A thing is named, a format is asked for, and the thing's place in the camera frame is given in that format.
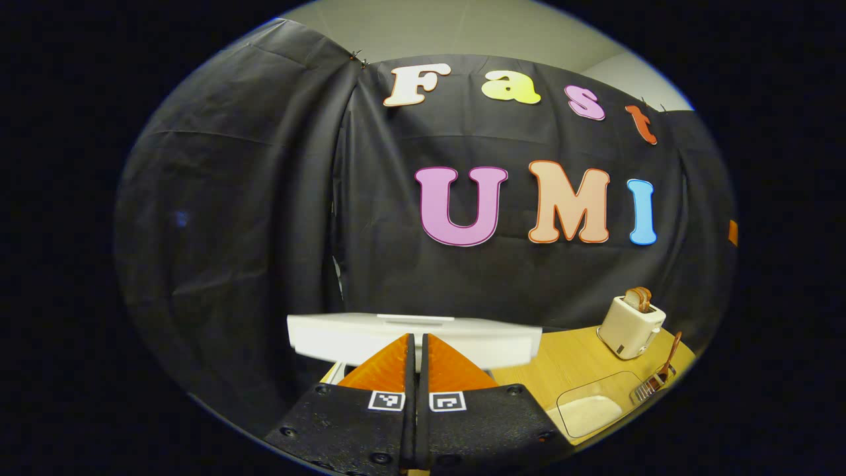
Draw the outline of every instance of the white toaster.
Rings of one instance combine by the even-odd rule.
[[[623,302],[623,296],[615,297],[596,334],[617,357],[638,357],[661,332],[667,317],[661,309],[651,304],[649,308],[651,312],[642,313]]]

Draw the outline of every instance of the wooden table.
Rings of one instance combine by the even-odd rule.
[[[546,333],[541,336],[537,357],[530,363],[492,370],[493,378],[500,385],[525,385],[573,445],[589,440],[614,422],[580,438],[570,438],[558,414],[558,397],[565,391],[625,370],[632,372],[639,381],[643,381],[667,361],[670,347],[673,345],[674,335],[661,329],[661,334],[656,335],[643,354],[623,360],[599,340],[596,335],[598,327]],[[684,344],[683,337],[672,362],[677,374],[668,380],[662,390],[673,386],[678,376],[694,359],[695,355]],[[631,390],[626,388],[617,391],[624,392],[627,396]]]

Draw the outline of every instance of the pink letter u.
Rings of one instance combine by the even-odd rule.
[[[459,173],[449,167],[429,167],[415,174],[420,182],[423,230],[444,245],[480,245],[497,229],[499,184],[508,179],[508,172],[499,167],[476,167],[470,171],[470,178],[479,186],[476,221],[470,226],[458,226],[449,219],[449,184],[458,177]]]

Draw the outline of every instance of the ceiling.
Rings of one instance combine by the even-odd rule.
[[[427,54],[519,58],[582,72],[625,48],[531,0],[317,0],[280,15],[370,63]]]

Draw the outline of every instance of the black fabric backdrop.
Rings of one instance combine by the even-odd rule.
[[[397,66],[448,63],[435,91],[385,108]],[[527,74],[535,105],[481,93],[484,74]],[[592,90],[607,117],[574,114],[563,88]],[[624,107],[638,105],[650,146]],[[531,160],[574,186],[611,176],[602,244],[540,245]],[[450,213],[475,217],[480,165],[509,173],[495,235],[446,246],[420,225],[416,170],[457,169]],[[658,241],[629,241],[628,179],[648,180]],[[231,422],[264,434],[299,396],[290,313],[453,315],[578,328],[644,285],[700,352],[726,306],[735,219],[719,154],[691,112],[658,113],[584,76],[507,58],[405,58],[365,69],[302,25],[263,25],[203,64],[140,134],[118,191],[115,255],[130,314],[162,366]],[[342,271],[343,300],[332,265]]]

